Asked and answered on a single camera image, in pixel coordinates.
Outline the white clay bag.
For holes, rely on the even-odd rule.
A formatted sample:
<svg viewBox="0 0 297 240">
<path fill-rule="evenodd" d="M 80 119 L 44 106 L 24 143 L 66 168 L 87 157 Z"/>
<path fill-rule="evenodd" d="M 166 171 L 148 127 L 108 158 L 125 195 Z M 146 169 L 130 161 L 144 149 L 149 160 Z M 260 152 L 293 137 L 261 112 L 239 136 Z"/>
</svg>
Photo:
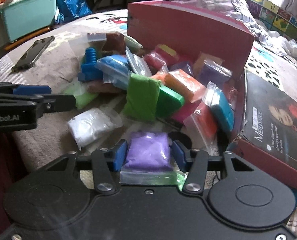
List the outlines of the white clay bag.
<svg viewBox="0 0 297 240">
<path fill-rule="evenodd" d="M 82 149 L 105 134 L 123 125 L 120 115 L 112 107 L 91 108 L 67 122 L 78 149 Z"/>
</svg>

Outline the light green clay bag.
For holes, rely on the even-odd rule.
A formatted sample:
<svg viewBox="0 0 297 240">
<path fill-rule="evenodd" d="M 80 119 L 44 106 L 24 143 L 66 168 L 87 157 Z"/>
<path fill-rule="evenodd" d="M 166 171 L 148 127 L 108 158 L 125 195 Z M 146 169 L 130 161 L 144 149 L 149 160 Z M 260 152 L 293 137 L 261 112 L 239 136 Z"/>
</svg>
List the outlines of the light green clay bag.
<svg viewBox="0 0 297 240">
<path fill-rule="evenodd" d="M 98 97 L 98 93 L 90 93 L 86 83 L 75 80 L 62 91 L 64 94 L 72 94 L 76 100 L 75 107 L 80 110 Z"/>
</svg>

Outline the black smartphone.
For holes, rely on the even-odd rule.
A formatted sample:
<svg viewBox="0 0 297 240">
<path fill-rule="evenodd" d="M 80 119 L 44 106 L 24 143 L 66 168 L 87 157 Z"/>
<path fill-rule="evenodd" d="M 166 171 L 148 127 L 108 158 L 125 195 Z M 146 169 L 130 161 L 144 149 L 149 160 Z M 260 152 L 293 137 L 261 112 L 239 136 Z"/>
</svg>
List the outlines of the black smartphone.
<svg viewBox="0 0 297 240">
<path fill-rule="evenodd" d="M 36 40 L 33 45 L 22 55 L 15 66 L 12 67 L 11 73 L 19 73 L 32 68 L 42 53 L 54 40 L 55 36 L 53 35 Z"/>
</svg>

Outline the red clay bag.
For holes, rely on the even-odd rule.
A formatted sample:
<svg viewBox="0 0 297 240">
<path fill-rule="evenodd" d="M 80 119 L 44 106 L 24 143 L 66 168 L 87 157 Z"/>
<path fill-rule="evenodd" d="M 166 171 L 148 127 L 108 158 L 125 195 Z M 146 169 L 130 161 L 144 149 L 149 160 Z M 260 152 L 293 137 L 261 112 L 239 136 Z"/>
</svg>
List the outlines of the red clay bag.
<svg viewBox="0 0 297 240">
<path fill-rule="evenodd" d="M 212 147 L 218 128 L 212 112 L 204 102 L 201 101 L 183 122 L 193 147 L 204 149 Z"/>
</svg>

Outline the blue plastic screw tool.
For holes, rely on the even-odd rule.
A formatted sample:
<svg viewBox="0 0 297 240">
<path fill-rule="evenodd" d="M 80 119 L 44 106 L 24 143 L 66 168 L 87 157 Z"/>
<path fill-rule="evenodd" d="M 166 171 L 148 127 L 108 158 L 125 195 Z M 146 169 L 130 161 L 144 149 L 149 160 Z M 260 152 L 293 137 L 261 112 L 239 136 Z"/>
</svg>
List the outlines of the blue plastic screw tool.
<svg viewBox="0 0 297 240">
<path fill-rule="evenodd" d="M 103 72 L 97 68 L 97 51 L 92 47 L 87 48 L 78 73 L 78 80 L 80 82 L 89 82 L 102 79 Z"/>
</svg>

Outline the pink clay bag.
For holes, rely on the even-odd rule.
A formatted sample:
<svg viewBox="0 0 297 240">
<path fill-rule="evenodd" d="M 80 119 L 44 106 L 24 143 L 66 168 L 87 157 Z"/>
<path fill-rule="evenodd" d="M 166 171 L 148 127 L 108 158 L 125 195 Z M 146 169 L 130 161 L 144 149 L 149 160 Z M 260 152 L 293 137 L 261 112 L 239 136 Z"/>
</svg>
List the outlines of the pink clay bag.
<svg viewBox="0 0 297 240">
<path fill-rule="evenodd" d="M 101 80 L 91 81 L 87 84 L 87 91 L 89 93 L 99 94 L 99 93 L 110 93 L 116 94 L 121 93 L 120 88 L 115 87 L 111 83 L 103 83 Z"/>
</svg>

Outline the green plastic mould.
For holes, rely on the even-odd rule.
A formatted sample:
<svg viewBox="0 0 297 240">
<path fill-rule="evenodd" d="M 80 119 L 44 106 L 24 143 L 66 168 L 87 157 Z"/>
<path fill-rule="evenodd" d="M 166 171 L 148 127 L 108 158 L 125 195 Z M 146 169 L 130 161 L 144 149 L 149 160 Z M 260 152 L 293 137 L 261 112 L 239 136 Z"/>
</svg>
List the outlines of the green plastic mould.
<svg viewBox="0 0 297 240">
<path fill-rule="evenodd" d="M 168 118 L 179 111 L 185 104 L 185 98 L 174 90 L 160 86 L 155 115 L 157 118 Z"/>
</svg>

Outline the teal clay bag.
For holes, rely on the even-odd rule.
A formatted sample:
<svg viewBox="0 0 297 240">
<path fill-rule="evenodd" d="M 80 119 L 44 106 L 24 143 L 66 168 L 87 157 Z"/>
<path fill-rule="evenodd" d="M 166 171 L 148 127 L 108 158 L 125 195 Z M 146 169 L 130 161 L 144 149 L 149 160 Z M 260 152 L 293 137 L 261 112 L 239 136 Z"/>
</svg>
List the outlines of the teal clay bag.
<svg viewBox="0 0 297 240">
<path fill-rule="evenodd" d="M 206 87 L 204 103 L 209 107 L 221 130 L 229 134 L 234 127 L 234 113 L 222 90 L 211 81 Z"/>
</svg>

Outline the dark green clay block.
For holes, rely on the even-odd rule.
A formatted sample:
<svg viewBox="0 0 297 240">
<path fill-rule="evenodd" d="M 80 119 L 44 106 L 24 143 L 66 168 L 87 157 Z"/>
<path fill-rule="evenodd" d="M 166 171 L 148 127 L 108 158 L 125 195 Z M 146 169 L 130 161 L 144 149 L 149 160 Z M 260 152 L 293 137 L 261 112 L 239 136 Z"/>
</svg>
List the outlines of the dark green clay block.
<svg viewBox="0 0 297 240">
<path fill-rule="evenodd" d="M 132 74 L 123 113 L 140 121 L 154 121 L 161 85 L 159 80 Z"/>
</svg>

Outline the teal plastic storage bin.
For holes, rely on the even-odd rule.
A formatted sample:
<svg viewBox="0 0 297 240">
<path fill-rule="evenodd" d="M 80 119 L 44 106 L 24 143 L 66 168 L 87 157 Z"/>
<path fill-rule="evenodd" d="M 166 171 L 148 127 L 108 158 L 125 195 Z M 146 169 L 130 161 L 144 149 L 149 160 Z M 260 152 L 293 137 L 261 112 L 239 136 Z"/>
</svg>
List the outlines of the teal plastic storage bin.
<svg viewBox="0 0 297 240">
<path fill-rule="evenodd" d="M 0 8 L 0 17 L 10 42 L 50 26 L 56 14 L 56 0 L 20 0 Z"/>
</svg>

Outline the blue clay bag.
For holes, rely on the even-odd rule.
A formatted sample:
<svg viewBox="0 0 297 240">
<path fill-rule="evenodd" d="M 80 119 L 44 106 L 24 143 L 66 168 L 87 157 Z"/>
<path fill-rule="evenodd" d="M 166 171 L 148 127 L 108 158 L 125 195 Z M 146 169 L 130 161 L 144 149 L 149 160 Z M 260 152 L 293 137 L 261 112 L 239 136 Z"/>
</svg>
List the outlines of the blue clay bag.
<svg viewBox="0 0 297 240">
<path fill-rule="evenodd" d="M 127 90 L 131 71 L 128 59 L 123 55 L 111 55 L 97 60 L 95 67 L 103 72 L 104 83 Z"/>
</svg>

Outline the orange clay bag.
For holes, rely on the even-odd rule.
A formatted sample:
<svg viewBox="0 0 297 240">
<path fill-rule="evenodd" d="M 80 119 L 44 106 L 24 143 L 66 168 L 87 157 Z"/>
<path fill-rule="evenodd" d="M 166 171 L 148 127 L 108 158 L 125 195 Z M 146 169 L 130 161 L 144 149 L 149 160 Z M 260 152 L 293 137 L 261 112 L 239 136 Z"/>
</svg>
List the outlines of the orange clay bag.
<svg viewBox="0 0 297 240">
<path fill-rule="evenodd" d="M 163 85 L 183 96 L 186 102 L 194 103 L 201 100 L 206 92 L 204 85 L 182 69 L 168 73 L 160 72 L 151 78 L 161 81 Z"/>
</svg>

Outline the brown clay bag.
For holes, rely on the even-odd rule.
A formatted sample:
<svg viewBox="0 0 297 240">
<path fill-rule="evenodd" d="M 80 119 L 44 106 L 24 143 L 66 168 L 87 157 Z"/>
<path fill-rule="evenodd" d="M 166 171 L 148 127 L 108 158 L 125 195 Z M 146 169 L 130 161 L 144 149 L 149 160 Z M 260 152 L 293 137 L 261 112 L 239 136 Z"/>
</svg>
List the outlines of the brown clay bag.
<svg viewBox="0 0 297 240">
<path fill-rule="evenodd" d="M 90 46 L 101 55 L 125 54 L 126 43 L 122 33 L 88 33 L 87 40 Z"/>
</svg>

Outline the dark purple clay bag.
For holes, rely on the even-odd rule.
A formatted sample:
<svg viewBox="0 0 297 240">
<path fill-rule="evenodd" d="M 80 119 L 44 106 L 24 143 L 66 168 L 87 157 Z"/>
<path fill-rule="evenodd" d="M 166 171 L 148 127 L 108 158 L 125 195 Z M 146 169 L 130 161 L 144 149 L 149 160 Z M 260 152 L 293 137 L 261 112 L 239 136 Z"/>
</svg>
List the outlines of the dark purple clay bag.
<svg viewBox="0 0 297 240">
<path fill-rule="evenodd" d="M 204 60 L 204 65 L 196 79 L 202 85 L 207 86 L 209 81 L 216 84 L 220 89 L 223 89 L 224 84 L 230 80 L 232 71 L 220 66 L 215 61 L 210 59 Z"/>
</svg>

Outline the magenta clay bag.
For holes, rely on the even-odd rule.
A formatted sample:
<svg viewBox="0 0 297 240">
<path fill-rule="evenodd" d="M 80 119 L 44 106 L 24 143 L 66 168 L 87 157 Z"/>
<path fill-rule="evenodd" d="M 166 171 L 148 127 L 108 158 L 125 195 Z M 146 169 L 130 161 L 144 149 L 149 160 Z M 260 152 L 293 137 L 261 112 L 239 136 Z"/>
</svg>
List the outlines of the magenta clay bag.
<svg viewBox="0 0 297 240">
<path fill-rule="evenodd" d="M 149 66 L 153 67 L 156 70 L 160 70 L 164 66 L 170 68 L 177 63 L 190 60 L 187 56 L 179 53 L 177 53 L 175 57 L 165 53 L 160 53 L 157 50 L 157 47 L 150 51 L 148 54 L 146 54 L 143 57 L 143 59 Z"/>
</svg>

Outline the blue plastic shopping bag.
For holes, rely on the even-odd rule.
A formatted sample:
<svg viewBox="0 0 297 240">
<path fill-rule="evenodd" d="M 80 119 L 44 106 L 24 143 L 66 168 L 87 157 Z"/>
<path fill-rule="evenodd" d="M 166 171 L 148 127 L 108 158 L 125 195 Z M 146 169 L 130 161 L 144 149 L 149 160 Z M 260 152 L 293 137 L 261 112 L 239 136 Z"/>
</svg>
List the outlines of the blue plastic shopping bag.
<svg viewBox="0 0 297 240">
<path fill-rule="evenodd" d="M 86 0 L 56 0 L 55 24 L 62 24 L 92 13 Z"/>
</svg>

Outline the yellow clay bag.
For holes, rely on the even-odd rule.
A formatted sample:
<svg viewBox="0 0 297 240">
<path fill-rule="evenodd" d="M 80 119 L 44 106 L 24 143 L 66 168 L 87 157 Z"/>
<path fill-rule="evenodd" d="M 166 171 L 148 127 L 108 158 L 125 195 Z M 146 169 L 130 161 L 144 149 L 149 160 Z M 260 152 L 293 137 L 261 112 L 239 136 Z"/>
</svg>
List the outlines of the yellow clay bag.
<svg viewBox="0 0 297 240">
<path fill-rule="evenodd" d="M 165 53 L 165 54 L 168 54 L 168 55 L 173 56 L 173 57 L 175 57 L 177 55 L 176 51 L 173 50 L 173 49 L 171 49 L 166 44 L 159 44 L 159 45 L 157 45 L 157 50 L 160 53 Z"/>
</svg>

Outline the pink open cardboard box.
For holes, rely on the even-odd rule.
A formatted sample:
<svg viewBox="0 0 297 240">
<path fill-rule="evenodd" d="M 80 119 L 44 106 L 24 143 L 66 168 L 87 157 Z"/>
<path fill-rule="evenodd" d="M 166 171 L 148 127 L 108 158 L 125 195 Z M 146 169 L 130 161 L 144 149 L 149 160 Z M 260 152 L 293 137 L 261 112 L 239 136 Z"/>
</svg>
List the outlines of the pink open cardboard box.
<svg viewBox="0 0 297 240">
<path fill-rule="evenodd" d="M 168 1 L 129 3 L 127 33 L 145 49 L 166 44 L 191 60 L 200 53 L 219 57 L 235 80 L 243 73 L 254 42 L 248 28 L 233 18 Z"/>
</svg>

